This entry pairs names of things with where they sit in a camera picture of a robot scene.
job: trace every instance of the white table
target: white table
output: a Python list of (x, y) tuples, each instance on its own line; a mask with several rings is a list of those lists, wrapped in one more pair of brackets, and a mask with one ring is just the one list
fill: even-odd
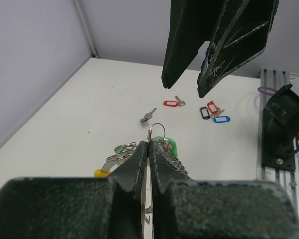
[[(0, 188), (14, 177), (93, 177), (114, 147), (145, 140), (155, 122), (177, 142), (193, 179), (255, 179), (260, 79), (227, 76), (200, 99), (198, 71), (185, 71), (170, 90), (161, 72), (160, 66), (89, 60), (0, 150)], [(163, 105), (175, 95), (186, 105)], [(229, 123), (203, 120), (199, 108), (210, 100), (225, 109)], [(154, 128), (153, 136), (162, 134)]]

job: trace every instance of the bolt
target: bolt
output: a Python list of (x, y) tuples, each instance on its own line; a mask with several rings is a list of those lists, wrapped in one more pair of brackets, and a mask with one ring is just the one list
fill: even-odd
[(283, 162), (284, 161), (281, 158), (279, 158), (279, 159), (276, 160), (276, 164), (282, 164)]
[(291, 181), (291, 182), (290, 182), (290, 186), (291, 186), (292, 188), (295, 188), (296, 185), (297, 185), (297, 183), (296, 183), (295, 181)]

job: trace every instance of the purple cable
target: purple cable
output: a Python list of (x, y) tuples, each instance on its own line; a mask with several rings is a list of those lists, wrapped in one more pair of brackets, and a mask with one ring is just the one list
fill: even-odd
[(258, 87), (257, 89), (261, 94), (264, 94), (264, 95), (267, 95), (267, 96), (273, 96), (277, 90), (275, 90), (274, 88), (270, 88), (268, 86), (260, 86)]

